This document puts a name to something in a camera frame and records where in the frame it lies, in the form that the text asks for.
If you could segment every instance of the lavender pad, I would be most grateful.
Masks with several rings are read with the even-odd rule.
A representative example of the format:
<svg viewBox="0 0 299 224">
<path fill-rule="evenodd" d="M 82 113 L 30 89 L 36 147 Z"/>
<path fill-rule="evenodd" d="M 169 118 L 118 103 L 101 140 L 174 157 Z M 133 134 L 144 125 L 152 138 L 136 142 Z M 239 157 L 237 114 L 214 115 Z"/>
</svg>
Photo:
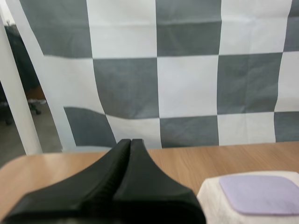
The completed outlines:
<svg viewBox="0 0 299 224">
<path fill-rule="evenodd" d="M 280 176 L 232 175 L 219 183 L 234 210 L 246 215 L 299 215 L 299 187 Z"/>
</svg>

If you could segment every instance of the fabric backdrop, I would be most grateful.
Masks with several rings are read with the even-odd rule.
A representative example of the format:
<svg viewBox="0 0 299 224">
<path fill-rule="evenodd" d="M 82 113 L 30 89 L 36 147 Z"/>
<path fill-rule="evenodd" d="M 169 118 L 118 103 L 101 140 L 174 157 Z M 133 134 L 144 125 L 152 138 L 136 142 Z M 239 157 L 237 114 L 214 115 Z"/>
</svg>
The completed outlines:
<svg viewBox="0 0 299 224">
<path fill-rule="evenodd" d="M 299 0 L 7 0 L 64 150 L 299 140 Z"/>
</svg>

